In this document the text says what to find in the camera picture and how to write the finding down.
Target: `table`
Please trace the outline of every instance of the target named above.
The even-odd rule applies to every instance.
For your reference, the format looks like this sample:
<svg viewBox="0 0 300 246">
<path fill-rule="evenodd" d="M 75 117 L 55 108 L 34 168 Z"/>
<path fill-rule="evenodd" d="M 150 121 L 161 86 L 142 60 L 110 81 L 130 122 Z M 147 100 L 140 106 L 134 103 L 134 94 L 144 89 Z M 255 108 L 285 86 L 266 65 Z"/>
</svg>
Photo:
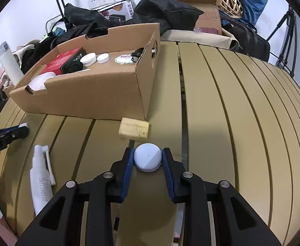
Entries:
<svg viewBox="0 0 300 246">
<path fill-rule="evenodd" d="M 286 245 L 300 228 L 300 89 L 283 70 L 246 55 L 161 44 L 147 142 L 169 147 L 203 180 L 228 180 Z M 120 121 L 28 113 L 10 99 L 0 128 L 24 122 L 29 136 L 0 152 L 0 208 L 18 235 L 34 218 L 35 145 L 49 145 L 57 192 L 68 180 L 86 182 L 109 170 L 130 143 L 118 136 Z M 126 201 L 112 205 L 116 211 L 116 245 L 171 245 L 176 205 L 161 168 L 150 174 L 134 168 Z"/>
</svg>

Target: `yellow sponge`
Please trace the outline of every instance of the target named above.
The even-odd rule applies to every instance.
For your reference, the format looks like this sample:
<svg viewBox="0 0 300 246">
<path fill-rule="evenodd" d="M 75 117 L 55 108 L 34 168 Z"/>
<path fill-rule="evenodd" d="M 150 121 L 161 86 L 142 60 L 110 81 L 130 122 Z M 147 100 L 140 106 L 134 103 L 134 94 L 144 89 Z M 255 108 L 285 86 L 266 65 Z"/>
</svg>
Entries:
<svg viewBox="0 0 300 246">
<path fill-rule="evenodd" d="M 148 138 L 149 122 L 123 117 L 118 134 L 126 139 L 146 141 Z"/>
</svg>

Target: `wicker ball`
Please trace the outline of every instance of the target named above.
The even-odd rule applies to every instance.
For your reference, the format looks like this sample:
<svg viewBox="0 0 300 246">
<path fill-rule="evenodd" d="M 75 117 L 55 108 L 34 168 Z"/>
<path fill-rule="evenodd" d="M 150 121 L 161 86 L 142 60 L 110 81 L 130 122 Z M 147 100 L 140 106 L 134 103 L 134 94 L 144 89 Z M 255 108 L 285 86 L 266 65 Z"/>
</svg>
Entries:
<svg viewBox="0 0 300 246">
<path fill-rule="evenodd" d="M 242 17 L 242 5 L 239 0 L 220 0 L 218 7 L 232 18 Z"/>
</svg>

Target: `open cardboard box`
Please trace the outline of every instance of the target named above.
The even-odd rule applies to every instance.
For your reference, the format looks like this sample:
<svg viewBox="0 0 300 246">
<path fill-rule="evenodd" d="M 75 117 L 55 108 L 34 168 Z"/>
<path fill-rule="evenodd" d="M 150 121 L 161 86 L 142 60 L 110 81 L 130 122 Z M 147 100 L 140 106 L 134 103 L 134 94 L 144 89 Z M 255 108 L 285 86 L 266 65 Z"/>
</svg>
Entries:
<svg viewBox="0 0 300 246">
<path fill-rule="evenodd" d="M 220 0 L 178 0 L 186 2 L 203 11 L 195 23 L 195 28 L 202 32 L 222 35 L 222 24 L 219 16 L 218 4 Z"/>
<path fill-rule="evenodd" d="M 32 91 L 28 84 L 57 55 L 83 47 L 87 53 L 109 53 L 106 63 L 90 70 L 50 78 L 46 89 Z M 120 65 L 114 59 L 144 47 L 137 63 Z M 156 55 L 152 57 L 152 48 Z M 25 112 L 121 120 L 146 119 L 160 52 L 159 24 L 136 24 L 108 29 L 108 35 L 80 36 L 58 45 L 38 61 L 10 92 Z"/>
</svg>

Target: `white spray bottle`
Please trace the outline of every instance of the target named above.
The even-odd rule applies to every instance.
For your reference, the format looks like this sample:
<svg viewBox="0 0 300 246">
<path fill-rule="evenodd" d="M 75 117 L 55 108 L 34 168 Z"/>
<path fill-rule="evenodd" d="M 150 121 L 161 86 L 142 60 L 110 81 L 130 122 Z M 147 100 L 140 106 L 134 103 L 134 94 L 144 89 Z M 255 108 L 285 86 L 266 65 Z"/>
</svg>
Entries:
<svg viewBox="0 0 300 246">
<path fill-rule="evenodd" d="M 44 153 L 46 154 L 49 171 L 46 169 Z M 33 167 L 29 175 L 34 210 L 35 214 L 38 215 L 44 206 L 52 199 L 53 193 L 51 185 L 55 185 L 48 146 L 35 146 Z"/>
</svg>

